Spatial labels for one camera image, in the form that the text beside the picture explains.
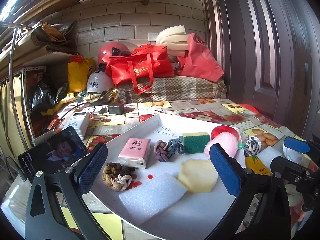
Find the person's right hand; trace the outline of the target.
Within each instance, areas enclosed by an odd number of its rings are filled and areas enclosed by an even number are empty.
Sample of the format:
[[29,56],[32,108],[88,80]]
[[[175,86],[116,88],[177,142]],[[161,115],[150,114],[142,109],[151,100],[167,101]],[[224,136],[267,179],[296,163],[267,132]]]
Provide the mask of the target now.
[[312,213],[313,211],[308,211],[308,212],[301,211],[298,221],[302,222],[304,219],[308,219]]

